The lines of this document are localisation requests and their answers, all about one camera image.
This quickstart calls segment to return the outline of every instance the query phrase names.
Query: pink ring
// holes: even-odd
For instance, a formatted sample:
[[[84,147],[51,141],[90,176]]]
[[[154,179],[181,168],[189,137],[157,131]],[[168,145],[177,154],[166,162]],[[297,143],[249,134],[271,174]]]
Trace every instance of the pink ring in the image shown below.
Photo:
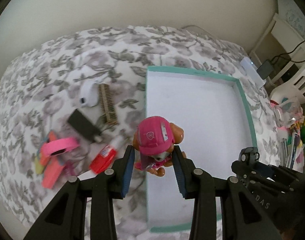
[[[69,152],[77,148],[79,145],[80,144],[76,138],[68,137],[45,143],[41,147],[40,151],[42,151],[44,156],[56,156],[65,152]]]

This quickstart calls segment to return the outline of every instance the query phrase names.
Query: white plastic chair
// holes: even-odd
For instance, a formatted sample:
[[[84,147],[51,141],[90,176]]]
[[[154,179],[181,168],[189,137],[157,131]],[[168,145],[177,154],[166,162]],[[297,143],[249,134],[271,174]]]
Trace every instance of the white plastic chair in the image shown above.
[[[280,104],[283,98],[294,96],[298,98],[300,104],[305,103],[305,63],[290,80],[274,88],[269,98]]]
[[[260,66],[262,64],[261,60],[258,58],[256,54],[256,50],[264,40],[264,38],[271,32],[272,36],[280,43],[280,45],[285,49],[286,52],[292,51],[299,43],[304,41],[302,36],[291,27],[287,22],[279,18],[279,15],[275,13],[272,21],[270,22],[268,28],[265,30],[262,37],[259,39],[255,47],[249,53],[250,58],[253,62],[258,62]],[[305,59],[305,42],[302,43],[293,53],[291,53],[290,58],[293,61],[301,61]],[[275,83],[278,79],[284,75],[287,70],[293,65],[293,62],[289,62],[283,69],[270,81],[271,83]],[[296,66],[300,68],[302,63],[296,63]]]

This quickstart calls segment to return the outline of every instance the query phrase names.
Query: white fabric with gray flowers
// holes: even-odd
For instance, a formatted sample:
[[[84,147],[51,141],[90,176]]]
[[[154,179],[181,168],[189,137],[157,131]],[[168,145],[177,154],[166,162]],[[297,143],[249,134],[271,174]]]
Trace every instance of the white fabric with gray flowers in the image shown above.
[[[63,138],[75,136],[81,147],[62,155],[81,174],[96,155],[91,144],[67,123],[80,107],[80,86],[86,79],[110,85],[119,125],[97,126],[104,144],[117,134],[131,143],[144,118],[145,76],[149,65],[177,66],[222,73],[239,78],[251,109],[263,163],[279,164],[276,124],[266,91],[257,89],[239,61],[246,56],[240,46],[170,27],[98,28],[44,43],[11,62],[0,81],[0,200],[30,227],[67,181],[62,175],[52,190],[41,186],[42,175],[33,160],[50,130]],[[89,239],[87,205],[85,236]],[[146,224],[145,176],[134,170],[130,190],[115,201],[119,239],[188,239],[189,232],[152,234]],[[221,238],[218,222],[218,238]]]

